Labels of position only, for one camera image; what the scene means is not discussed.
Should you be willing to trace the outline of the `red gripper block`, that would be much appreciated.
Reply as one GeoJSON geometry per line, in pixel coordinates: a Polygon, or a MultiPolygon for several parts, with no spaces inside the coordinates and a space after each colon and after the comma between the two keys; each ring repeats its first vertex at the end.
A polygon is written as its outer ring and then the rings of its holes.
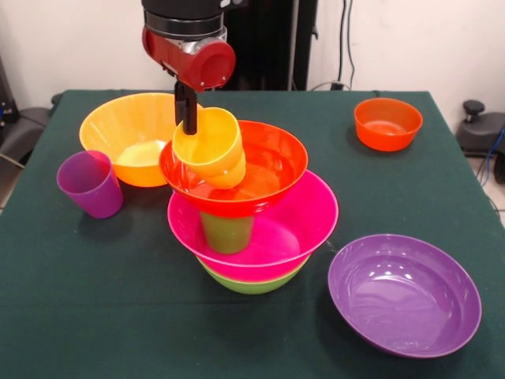
{"type": "Polygon", "coordinates": [[[175,122],[183,122],[186,135],[197,132],[195,91],[223,86],[234,71],[236,56],[226,38],[224,26],[169,32],[144,27],[142,41],[148,56],[178,80],[174,85],[175,122]]]}

